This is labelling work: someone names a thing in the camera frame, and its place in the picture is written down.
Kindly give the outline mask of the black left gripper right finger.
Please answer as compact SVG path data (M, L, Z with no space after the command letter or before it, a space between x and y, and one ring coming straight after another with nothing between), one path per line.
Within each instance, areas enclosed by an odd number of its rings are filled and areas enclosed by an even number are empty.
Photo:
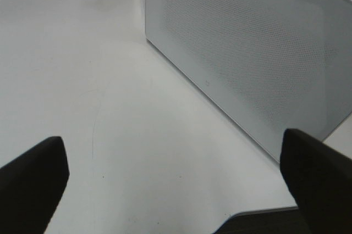
M351 233L350 158L298 129L287 129L279 166L312 233Z

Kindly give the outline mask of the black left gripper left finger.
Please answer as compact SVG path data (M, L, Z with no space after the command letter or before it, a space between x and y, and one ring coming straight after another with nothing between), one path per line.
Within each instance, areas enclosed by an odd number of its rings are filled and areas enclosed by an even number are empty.
M1 167L1 233L44 233L69 175L60 136L43 140Z

